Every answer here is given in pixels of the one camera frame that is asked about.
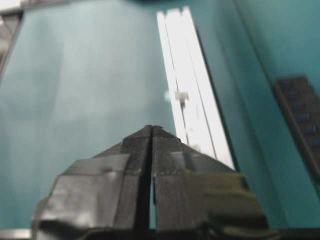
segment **teal surface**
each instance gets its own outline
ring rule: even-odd
[[[0,228],[29,227],[74,161],[145,125],[175,132],[157,27],[117,0],[26,14],[0,86]]]
[[[320,33],[316,27],[320,21],[320,2],[245,0],[235,3],[265,73],[265,77],[241,84],[243,97],[252,109],[251,119],[256,124],[260,142],[267,148],[264,151],[267,163],[285,204],[289,226],[319,227],[319,186],[308,173],[276,103],[269,101],[266,105],[259,96],[268,91],[256,89],[267,89],[267,80],[273,84],[279,77],[305,74],[320,93]]]
[[[319,227],[316,188],[265,74],[264,64],[273,69],[271,76],[284,65],[262,64],[259,34],[255,44],[251,41],[252,33],[264,31],[258,24],[272,15],[259,13],[264,10],[255,9],[255,0],[237,3],[88,0],[28,12],[0,86],[0,228],[28,227],[36,203],[75,160],[94,156],[146,124],[174,132],[171,106],[164,100],[168,85],[156,13],[186,5],[238,170],[246,174],[270,225]],[[239,14],[246,7],[252,12]],[[259,14],[264,20],[250,23]],[[247,22],[252,26],[246,28]],[[288,32],[293,35],[294,29]]]

